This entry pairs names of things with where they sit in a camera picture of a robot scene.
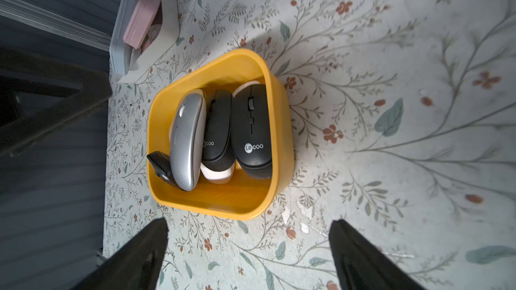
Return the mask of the silver mouse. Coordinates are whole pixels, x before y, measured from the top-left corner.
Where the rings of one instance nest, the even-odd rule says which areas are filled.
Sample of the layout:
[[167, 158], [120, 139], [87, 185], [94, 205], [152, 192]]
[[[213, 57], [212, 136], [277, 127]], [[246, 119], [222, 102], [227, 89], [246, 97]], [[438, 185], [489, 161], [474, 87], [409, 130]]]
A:
[[182, 97], [171, 125], [171, 171], [184, 191], [193, 191], [200, 177], [206, 114], [204, 92], [195, 89]]

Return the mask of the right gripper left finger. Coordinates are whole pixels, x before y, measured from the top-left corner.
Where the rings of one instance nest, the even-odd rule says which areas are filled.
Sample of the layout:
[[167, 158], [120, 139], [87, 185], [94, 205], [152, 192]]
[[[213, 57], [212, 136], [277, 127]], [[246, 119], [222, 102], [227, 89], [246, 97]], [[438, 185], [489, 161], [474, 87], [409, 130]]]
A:
[[155, 289], [168, 244], [168, 225], [150, 222], [74, 289]]

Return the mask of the black mouse row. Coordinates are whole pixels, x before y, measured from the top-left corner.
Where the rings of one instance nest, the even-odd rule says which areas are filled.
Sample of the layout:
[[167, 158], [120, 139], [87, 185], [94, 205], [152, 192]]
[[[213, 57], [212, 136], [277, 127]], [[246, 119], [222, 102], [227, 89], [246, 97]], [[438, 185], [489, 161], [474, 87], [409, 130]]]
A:
[[148, 154], [148, 161], [150, 162], [155, 174], [161, 178], [168, 185], [180, 189], [179, 185], [175, 182], [171, 170], [170, 157], [161, 151], [155, 151]]

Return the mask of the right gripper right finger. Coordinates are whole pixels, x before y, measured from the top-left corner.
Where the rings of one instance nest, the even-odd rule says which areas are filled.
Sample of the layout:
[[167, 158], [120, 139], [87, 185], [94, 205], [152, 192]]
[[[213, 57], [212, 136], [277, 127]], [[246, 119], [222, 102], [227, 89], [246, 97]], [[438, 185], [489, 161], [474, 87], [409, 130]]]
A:
[[329, 243], [342, 289], [422, 289], [345, 220], [332, 222]]

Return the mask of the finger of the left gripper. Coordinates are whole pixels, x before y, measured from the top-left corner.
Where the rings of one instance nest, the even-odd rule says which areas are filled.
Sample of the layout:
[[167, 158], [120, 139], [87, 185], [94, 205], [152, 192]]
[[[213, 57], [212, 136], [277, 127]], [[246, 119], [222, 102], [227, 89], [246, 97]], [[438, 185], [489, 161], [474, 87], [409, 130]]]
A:
[[30, 52], [1, 49], [1, 154], [20, 154], [102, 109], [108, 75]]

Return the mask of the white mouse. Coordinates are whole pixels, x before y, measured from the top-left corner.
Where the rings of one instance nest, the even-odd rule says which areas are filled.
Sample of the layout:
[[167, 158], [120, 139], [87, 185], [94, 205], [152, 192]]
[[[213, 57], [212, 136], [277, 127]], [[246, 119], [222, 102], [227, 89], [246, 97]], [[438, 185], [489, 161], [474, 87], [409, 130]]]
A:
[[213, 184], [226, 184], [231, 179], [235, 172], [235, 163], [233, 163], [228, 169], [225, 169], [223, 171], [213, 171], [206, 167], [204, 164], [201, 164], [201, 172], [203, 176], [211, 183]]
[[250, 87], [252, 85], [260, 85], [260, 82], [259, 81], [248, 81], [247, 83], [243, 83], [242, 85], [240, 85], [233, 91], [232, 96], [236, 97], [239, 92], [243, 91], [245, 88]]

